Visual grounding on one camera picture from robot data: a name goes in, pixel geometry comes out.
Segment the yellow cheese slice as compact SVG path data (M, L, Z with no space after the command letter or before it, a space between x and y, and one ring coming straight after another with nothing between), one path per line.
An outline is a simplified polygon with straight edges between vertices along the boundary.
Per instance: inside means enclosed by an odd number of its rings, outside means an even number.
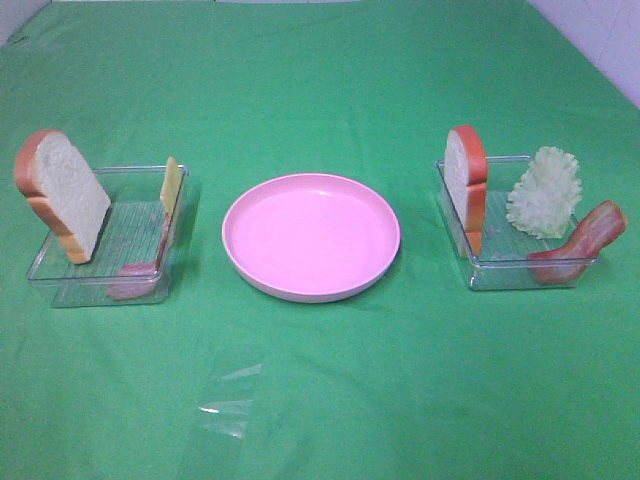
M169 156L166 161L164 179L159 195L168 220L171 220L174 215L182 185L182 177L182 167L173 156Z

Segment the green tablecloth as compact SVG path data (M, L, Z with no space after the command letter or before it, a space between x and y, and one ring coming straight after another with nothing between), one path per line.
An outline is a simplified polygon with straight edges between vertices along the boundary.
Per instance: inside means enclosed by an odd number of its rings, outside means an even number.
M471 124L492 155L580 162L586 214L626 232L573 289L473 292L434 163ZM55 309L17 191L33 131L94 166L190 171L183 262L157 305ZM292 172L384 195L403 241L343 302L249 286L228 206ZM262 351L245 436L199 427L214 356ZM1 51L5 479L635 479L639 112L524 1L53 3Z

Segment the left clear plastic tray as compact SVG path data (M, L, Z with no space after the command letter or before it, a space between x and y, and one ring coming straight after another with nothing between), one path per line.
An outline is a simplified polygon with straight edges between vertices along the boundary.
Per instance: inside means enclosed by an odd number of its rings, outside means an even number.
M165 166L105 167L94 171L111 199L92 259L73 264L61 243L49 232L33 260L26 278L54 308L157 304L169 294L172 270L177 263L177 233L185 210L189 169L183 171L182 185L170 223L169 244L165 250L162 276L150 294L131 300L114 301L106 293L129 263L155 259L165 211L160 202Z

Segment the bacon strip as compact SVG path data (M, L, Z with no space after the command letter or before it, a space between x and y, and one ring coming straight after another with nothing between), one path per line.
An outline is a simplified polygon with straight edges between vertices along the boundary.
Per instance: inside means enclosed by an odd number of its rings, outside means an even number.
M569 240L552 250L528 255L530 261L554 261L555 265L534 267L535 280L542 285L565 284L578 279L587 265L567 263L578 258L594 258L613 243L625 230L628 219L621 208L607 200L594 208L576 227Z
M126 282L112 283L107 287L107 295L114 301L144 297L153 292L162 276L165 250L169 244L171 216L164 215L162 235L155 259L150 262L129 263L122 266L117 276Z

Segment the green lettuce leaf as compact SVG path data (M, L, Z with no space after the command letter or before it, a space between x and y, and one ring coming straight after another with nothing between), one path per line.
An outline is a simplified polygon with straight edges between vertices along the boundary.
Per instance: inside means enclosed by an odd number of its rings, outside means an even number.
M541 147L507 196L508 222L537 239L561 238L581 200L578 170L573 154Z

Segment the bread slice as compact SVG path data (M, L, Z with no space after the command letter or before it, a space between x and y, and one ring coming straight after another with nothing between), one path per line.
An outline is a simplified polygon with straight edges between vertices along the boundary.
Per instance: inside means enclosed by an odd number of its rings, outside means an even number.
M15 183L74 264L91 260L111 200L63 132L39 130L16 155Z
M444 155L444 180L475 255L482 249L488 171L486 151L477 131L471 125L452 128Z

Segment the pink round plate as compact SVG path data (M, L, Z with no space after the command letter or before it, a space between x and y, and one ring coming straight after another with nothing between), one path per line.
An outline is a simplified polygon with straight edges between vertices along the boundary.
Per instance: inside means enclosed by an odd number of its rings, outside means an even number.
M263 182L227 211L222 242L236 271L274 297L349 298L393 263L401 227L388 202L350 178L299 173Z

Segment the clear plastic film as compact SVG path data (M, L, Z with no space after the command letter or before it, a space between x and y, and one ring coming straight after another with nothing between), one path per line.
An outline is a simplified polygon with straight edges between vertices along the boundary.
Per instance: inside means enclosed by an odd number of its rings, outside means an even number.
M198 403L198 425L226 438L244 438L263 371L263 351L236 344L216 353Z

